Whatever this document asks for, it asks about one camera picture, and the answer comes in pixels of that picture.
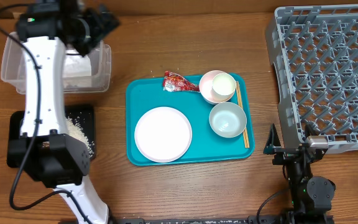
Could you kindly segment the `white napkin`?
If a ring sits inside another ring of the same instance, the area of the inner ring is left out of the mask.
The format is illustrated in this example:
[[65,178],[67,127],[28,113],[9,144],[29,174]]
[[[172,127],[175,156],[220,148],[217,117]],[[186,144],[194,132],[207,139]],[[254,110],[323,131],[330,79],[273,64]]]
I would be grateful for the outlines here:
[[63,77],[91,76],[91,60],[88,56],[67,55],[63,69]]

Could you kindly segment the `grey-green bowl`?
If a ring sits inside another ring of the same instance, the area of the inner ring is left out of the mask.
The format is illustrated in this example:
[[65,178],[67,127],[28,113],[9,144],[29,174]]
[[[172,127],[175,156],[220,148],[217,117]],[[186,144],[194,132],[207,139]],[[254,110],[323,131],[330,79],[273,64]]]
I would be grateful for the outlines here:
[[235,138],[241,134],[240,112],[240,107],[235,103],[219,103],[209,114],[209,125],[217,135],[223,138]]

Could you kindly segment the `white cup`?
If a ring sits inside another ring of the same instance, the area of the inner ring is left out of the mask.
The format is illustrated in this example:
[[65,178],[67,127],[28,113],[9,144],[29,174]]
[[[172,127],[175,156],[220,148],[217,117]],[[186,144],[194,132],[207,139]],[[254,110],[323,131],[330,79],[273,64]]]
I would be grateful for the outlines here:
[[212,96],[216,100],[223,101],[231,97],[236,90],[236,81],[228,73],[219,73],[213,78]]

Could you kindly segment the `red snack wrapper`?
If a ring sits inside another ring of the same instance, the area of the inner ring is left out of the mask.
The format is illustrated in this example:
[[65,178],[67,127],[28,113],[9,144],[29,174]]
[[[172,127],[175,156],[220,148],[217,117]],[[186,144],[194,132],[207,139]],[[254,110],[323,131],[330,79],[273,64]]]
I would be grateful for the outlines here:
[[199,92],[200,88],[198,85],[189,82],[185,77],[166,71],[162,83],[163,90],[169,92],[175,91],[194,91]]

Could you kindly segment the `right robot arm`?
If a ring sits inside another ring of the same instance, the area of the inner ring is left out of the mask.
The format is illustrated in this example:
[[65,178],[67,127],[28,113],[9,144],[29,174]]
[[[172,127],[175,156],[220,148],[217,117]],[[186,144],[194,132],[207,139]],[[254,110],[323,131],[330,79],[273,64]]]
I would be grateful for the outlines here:
[[[310,125],[306,125],[307,138],[296,148],[284,148],[280,144],[277,130],[271,125],[264,154],[273,155],[272,164],[282,166],[288,188],[281,190],[259,207],[257,223],[333,223],[333,217],[326,212],[332,209],[332,199],[336,185],[331,180],[314,176],[311,164],[320,161],[328,150],[328,142],[318,136]],[[292,208],[284,209],[281,214],[263,218],[260,212],[271,199],[289,191]]]

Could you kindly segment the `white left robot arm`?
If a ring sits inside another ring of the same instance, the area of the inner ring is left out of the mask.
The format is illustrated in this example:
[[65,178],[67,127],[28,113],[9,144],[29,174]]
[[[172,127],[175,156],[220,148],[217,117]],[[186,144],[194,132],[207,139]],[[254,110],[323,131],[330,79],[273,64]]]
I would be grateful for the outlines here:
[[7,164],[61,196],[78,223],[112,223],[89,177],[88,149],[68,133],[63,67],[67,46],[85,56],[119,21],[104,5],[83,8],[78,1],[37,1],[26,8],[13,37],[25,56],[25,113],[19,137],[9,141]]

